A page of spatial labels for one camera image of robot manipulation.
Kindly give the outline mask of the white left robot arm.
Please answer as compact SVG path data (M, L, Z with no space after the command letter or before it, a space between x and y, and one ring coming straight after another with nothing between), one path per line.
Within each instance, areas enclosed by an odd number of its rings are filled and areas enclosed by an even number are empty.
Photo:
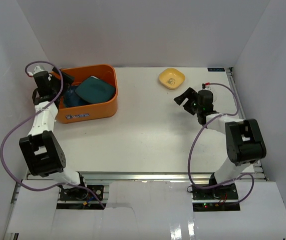
M51 177L58 183L66 183L67 191L79 200L88 195L83 176L67 167L65 154L54 135L60 98L68 90L74 78L62 73L63 79L51 74L38 65L31 73L37 85L32 100L37 115L26 137L19 146L33 176Z

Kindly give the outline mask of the teal square plate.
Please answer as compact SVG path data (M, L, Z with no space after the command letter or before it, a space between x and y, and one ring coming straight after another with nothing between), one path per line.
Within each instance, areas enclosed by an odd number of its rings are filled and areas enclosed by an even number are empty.
M90 76L77 86L75 93L89 104L100 104L108 102L115 91L116 88L111 84L95 76Z

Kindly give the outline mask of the clear glass plate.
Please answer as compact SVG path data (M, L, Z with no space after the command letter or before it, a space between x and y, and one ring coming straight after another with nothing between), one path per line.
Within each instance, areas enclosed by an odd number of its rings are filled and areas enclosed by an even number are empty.
M211 91L212 94L213 94L213 102L216 102L216 100L217 100L217 91L216 91L216 89L215 89L215 85L212 85L212 84L211 84L211 88L212 88L212 90L213 90L213 91Z

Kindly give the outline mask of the dark blue leaf plate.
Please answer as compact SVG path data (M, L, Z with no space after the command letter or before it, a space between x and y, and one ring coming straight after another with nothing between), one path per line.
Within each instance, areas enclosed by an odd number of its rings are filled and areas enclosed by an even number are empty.
M88 105L88 102L81 99L76 94L77 85L70 86L64 94L63 103L66 108L80 107Z

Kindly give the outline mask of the yellow square bowl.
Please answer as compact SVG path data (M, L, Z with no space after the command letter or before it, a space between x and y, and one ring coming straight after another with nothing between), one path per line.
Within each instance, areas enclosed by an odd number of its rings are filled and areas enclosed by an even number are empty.
M170 90L175 90L185 81L185 75L175 68L167 68L158 76L159 82Z

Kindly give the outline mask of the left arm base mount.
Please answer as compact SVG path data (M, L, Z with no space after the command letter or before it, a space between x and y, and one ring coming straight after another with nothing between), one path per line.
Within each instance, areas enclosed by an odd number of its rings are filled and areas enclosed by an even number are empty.
M102 201L104 194L104 186L103 185L87 185L87 188L90 189L95 196ZM72 187L68 189L61 189L59 195L60 201L96 201L96 198L93 196L91 192L87 192L84 189Z

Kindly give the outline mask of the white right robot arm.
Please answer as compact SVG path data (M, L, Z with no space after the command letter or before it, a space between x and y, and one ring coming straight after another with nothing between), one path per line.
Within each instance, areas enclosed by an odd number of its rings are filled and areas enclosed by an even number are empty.
M197 190L208 190L214 199L221 199L227 193L225 185L240 179L250 165L266 157L266 146L255 119L236 118L238 113L220 113L214 110L213 93L203 88L196 91L188 88L174 101L193 116L202 126L192 142L187 162L187 174L191 186ZM194 147L205 129L212 129L225 135L227 158L215 171L208 185L196 184L191 175L191 160Z

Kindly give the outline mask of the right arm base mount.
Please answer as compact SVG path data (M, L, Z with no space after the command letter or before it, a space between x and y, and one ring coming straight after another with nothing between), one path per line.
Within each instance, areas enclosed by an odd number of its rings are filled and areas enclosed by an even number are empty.
M192 196L194 212L236 212L240 211L236 185L224 185L213 189L196 189L187 187L187 192Z

